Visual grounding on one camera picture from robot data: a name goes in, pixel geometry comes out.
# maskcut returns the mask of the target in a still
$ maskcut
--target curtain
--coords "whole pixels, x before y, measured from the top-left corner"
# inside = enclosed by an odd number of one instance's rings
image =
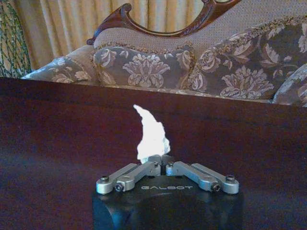
[[[172,32],[200,13],[201,0],[12,0],[21,21],[32,69],[86,44],[100,23],[122,4],[154,31]]]

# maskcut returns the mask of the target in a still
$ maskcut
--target white tissue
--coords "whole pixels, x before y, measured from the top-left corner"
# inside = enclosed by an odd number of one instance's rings
[[[143,125],[143,138],[137,147],[138,160],[144,164],[150,156],[162,156],[169,153],[171,148],[169,146],[169,140],[165,137],[162,123],[157,122],[148,110],[136,104],[133,105],[133,108],[135,108],[142,117]]]

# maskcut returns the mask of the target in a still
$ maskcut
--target floral pillow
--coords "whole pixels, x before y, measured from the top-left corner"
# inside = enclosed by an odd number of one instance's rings
[[[273,103],[307,107],[307,63],[282,84]]]
[[[95,53],[94,63],[103,86],[187,89],[195,62],[192,48],[185,45],[160,54],[134,47],[105,46]]]
[[[44,67],[25,75],[22,79],[74,83],[78,81],[89,81],[91,80],[91,76],[73,59],[60,57],[54,59]]]
[[[307,16],[275,20],[203,52],[191,89],[238,99],[272,99],[307,61]]]

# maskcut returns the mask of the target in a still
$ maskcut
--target carved wooden frame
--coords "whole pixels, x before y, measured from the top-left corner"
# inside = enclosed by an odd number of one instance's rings
[[[99,25],[92,38],[88,39],[86,43],[93,45],[98,35],[108,28],[121,27],[139,31],[147,35],[158,37],[184,37],[195,33],[213,22],[216,18],[225,13],[228,9],[236,5],[241,0],[226,0],[226,2],[216,2],[215,0],[201,0],[203,8],[197,18],[186,28],[170,33],[156,32],[146,29],[145,27],[137,24],[129,15],[132,9],[131,4],[126,3],[111,13]]]

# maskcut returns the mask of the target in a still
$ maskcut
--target screw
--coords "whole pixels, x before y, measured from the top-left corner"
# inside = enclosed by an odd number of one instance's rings
[[[115,185],[115,190],[118,191],[118,192],[122,192],[124,190],[124,186],[120,183],[117,183]]]
[[[221,189],[221,187],[220,187],[219,183],[217,183],[217,182],[212,183],[211,190],[213,192],[218,192],[220,189]]]
[[[226,176],[226,181],[234,181],[235,180],[235,176],[233,175],[227,175]]]
[[[108,176],[102,176],[100,178],[100,180],[101,180],[102,183],[107,183],[109,181],[109,177]]]

